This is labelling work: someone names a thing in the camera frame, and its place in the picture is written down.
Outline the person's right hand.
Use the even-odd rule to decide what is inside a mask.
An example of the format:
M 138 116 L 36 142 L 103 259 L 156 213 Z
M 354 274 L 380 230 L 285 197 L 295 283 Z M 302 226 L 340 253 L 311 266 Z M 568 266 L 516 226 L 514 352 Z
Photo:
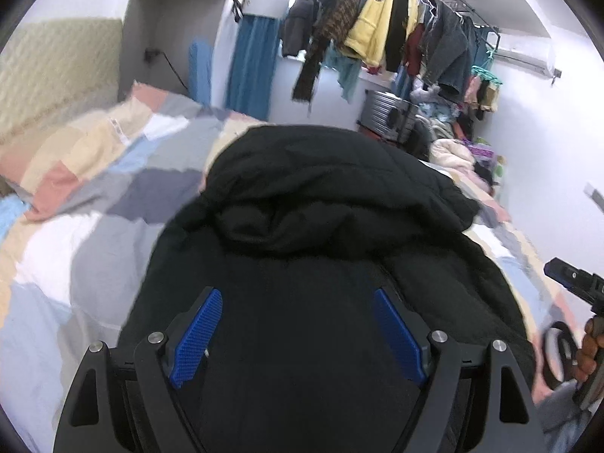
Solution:
M 594 319 L 586 323 L 586 333 L 575 355 L 574 378 L 581 384 L 586 382 L 597 369 L 596 355 L 598 350 L 603 348 L 603 336 L 594 336 L 594 323 Z

